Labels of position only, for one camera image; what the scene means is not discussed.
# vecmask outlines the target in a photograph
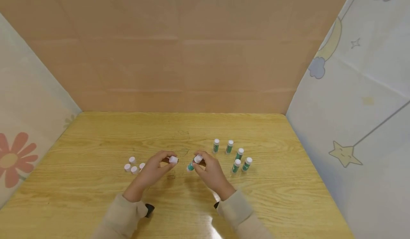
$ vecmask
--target crescent moon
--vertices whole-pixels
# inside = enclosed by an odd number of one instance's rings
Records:
[[[335,21],[335,26],[333,27],[333,31],[329,39],[327,40],[326,44],[316,52],[315,58],[320,57],[324,58],[324,60],[328,60],[332,54],[335,52],[337,45],[339,44],[340,36],[342,35],[342,22],[340,18],[337,17]]]

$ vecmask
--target hand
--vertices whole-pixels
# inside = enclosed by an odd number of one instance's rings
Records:
[[[205,182],[205,185],[219,195],[222,201],[225,201],[233,193],[235,188],[226,179],[219,161],[205,151],[196,151],[195,155],[202,155],[205,161],[205,170],[199,164],[193,163],[196,173]]]
[[[177,156],[171,151],[159,151],[154,156],[149,158],[146,162],[144,168],[135,177],[132,183],[124,191],[122,195],[129,202],[139,202],[142,198],[142,193],[145,188],[154,185],[162,176],[164,176],[168,171],[170,171],[176,163],[167,164],[161,167],[161,162],[164,161],[168,163],[167,157]]]

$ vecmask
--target glue stick label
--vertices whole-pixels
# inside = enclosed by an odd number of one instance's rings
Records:
[[[250,164],[248,164],[248,163],[245,162],[245,163],[243,164],[242,170],[243,170],[243,171],[247,171],[247,170],[249,169],[249,166],[250,166]]]
[[[227,154],[230,154],[230,152],[232,151],[232,145],[227,145],[227,147],[226,147],[226,153]]]
[[[189,171],[193,171],[193,170],[194,170],[194,166],[192,165],[192,162],[188,164],[187,169],[188,169]]]
[[[234,164],[233,167],[232,167],[232,172],[233,172],[233,173],[236,173],[236,172],[238,171],[238,169],[239,169],[239,166],[236,166],[236,165]]]
[[[235,159],[241,159],[242,158],[242,155],[240,155],[239,153],[236,153],[236,157],[235,157]]]
[[[218,149],[219,149],[219,145],[215,145],[215,144],[214,144],[213,152],[214,152],[214,153],[217,153],[217,152],[218,152]]]

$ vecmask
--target yellow star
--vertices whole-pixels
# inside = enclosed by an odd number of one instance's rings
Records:
[[[347,167],[349,163],[363,165],[361,161],[353,156],[354,147],[342,147],[336,141],[333,142],[334,150],[329,152],[329,155],[336,157],[342,163],[343,167]]]

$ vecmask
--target star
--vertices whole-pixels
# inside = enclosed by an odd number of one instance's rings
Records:
[[[352,49],[354,48],[354,47],[356,47],[356,46],[360,46],[360,43],[359,43],[359,40],[360,40],[360,38],[358,38],[356,41],[351,41],[351,43],[352,43]]]
[[[343,167],[346,168],[350,163],[363,165],[361,161],[357,160],[357,158],[353,156],[354,147],[342,147],[336,141],[333,142],[333,146],[335,149],[330,151],[329,155],[339,159]]]

